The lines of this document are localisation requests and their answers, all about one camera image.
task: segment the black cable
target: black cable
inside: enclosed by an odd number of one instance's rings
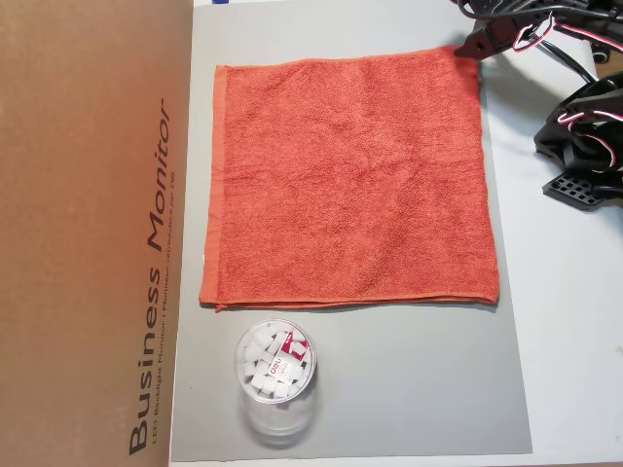
[[[469,0],[457,0],[457,5],[461,13],[463,13],[468,18],[472,18],[472,19],[512,18],[512,17],[533,16],[539,13],[560,12],[560,13],[575,13],[578,15],[582,15],[585,18],[596,18],[596,19],[605,19],[605,20],[613,21],[613,22],[623,22],[623,17],[611,18],[608,13],[591,12],[588,10],[582,10],[581,8],[567,7],[565,5],[550,5],[549,7],[525,8],[524,10],[494,13],[494,14],[480,14],[480,13],[477,14],[477,13],[468,12],[465,9],[465,5],[467,4],[468,1]]]
[[[550,54],[557,57],[560,61],[562,61],[566,66],[568,66],[575,73],[580,75],[586,83],[597,83],[597,80],[593,75],[591,75],[586,68],[580,65],[575,59],[567,54],[566,52],[560,50],[554,44],[549,43],[547,41],[541,41],[540,46],[543,46],[544,49],[547,50]]]

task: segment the gray mat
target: gray mat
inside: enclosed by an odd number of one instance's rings
[[[195,9],[172,460],[531,452],[487,119],[485,159],[501,279],[497,307],[215,314],[198,305],[214,66],[407,52],[455,42],[470,29],[471,21],[450,1],[316,0]],[[269,317],[296,321],[318,349],[316,418],[307,436],[287,449],[258,444],[238,416],[234,350],[248,327]]]

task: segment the orange towel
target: orange towel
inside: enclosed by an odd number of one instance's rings
[[[217,67],[200,301],[494,303],[481,132],[450,47]]]

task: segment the eraser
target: eraser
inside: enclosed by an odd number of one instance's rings
[[[266,329],[268,330],[268,334],[269,336],[274,336],[276,333],[279,332],[279,328],[274,326],[273,324],[269,323],[266,325]]]
[[[269,364],[266,363],[264,360],[260,360],[259,362],[257,362],[257,366],[255,367],[255,374],[256,375],[265,375],[269,372]]]
[[[293,396],[297,392],[299,392],[301,388],[299,386],[291,385],[288,387],[288,397]]]
[[[242,372],[244,373],[246,377],[252,377],[253,375],[255,375],[255,363],[246,362],[242,366]]]
[[[273,363],[273,359],[275,358],[274,355],[272,355],[270,352],[263,352],[262,353],[262,361],[268,363],[269,365],[271,363]]]
[[[300,342],[294,342],[292,345],[290,345],[290,353],[294,352],[297,355],[305,355],[305,352],[307,351],[307,348],[302,345]]]
[[[301,331],[299,331],[298,329],[295,329],[294,331],[292,331],[292,341],[302,342],[304,340],[305,340],[305,336],[303,336]]]
[[[239,345],[241,345],[242,347],[249,347],[251,344],[253,344],[253,336],[247,334],[240,340]]]
[[[303,367],[296,366],[292,371],[292,379],[297,381],[303,376]]]
[[[273,394],[276,389],[277,380],[276,377],[267,376],[264,379],[264,385],[262,386],[262,392],[267,394]]]
[[[262,389],[264,386],[264,382],[266,381],[266,376],[260,375],[259,373],[255,373],[255,376],[251,380],[251,385],[256,389]]]
[[[273,343],[273,336],[270,336],[268,328],[260,328],[253,335],[253,339],[265,350],[271,343]]]
[[[273,323],[273,326],[275,326],[280,331],[283,331],[286,334],[292,331],[292,326],[289,325],[288,323],[284,323],[283,321],[276,321]]]
[[[276,389],[275,389],[275,398],[276,399],[283,399],[284,397],[288,397],[288,389],[290,388],[289,384],[286,384],[285,382],[278,382],[276,384]]]
[[[283,340],[280,341],[279,334],[277,334],[275,340],[273,341],[273,343],[269,346],[269,348],[266,351],[269,352],[271,355],[275,355],[276,352],[279,350],[279,347],[281,346],[282,343],[283,343]]]
[[[260,359],[263,353],[264,349],[253,343],[244,350],[244,360],[247,362],[255,362]]]
[[[288,333],[286,333],[285,331],[279,331],[278,333],[276,333],[275,341],[279,345],[282,345],[287,335]]]
[[[251,385],[251,381],[250,381],[250,382],[248,382],[247,384],[245,384],[244,386],[246,387],[246,390],[247,390],[247,391],[250,391],[250,392],[252,392],[252,393],[254,393],[254,394],[257,394],[258,392],[260,392],[260,391],[259,391],[259,389],[257,389],[256,387],[253,387],[253,386]]]

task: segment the cardboard box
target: cardboard box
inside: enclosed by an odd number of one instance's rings
[[[167,465],[193,3],[1,10],[0,465]]]

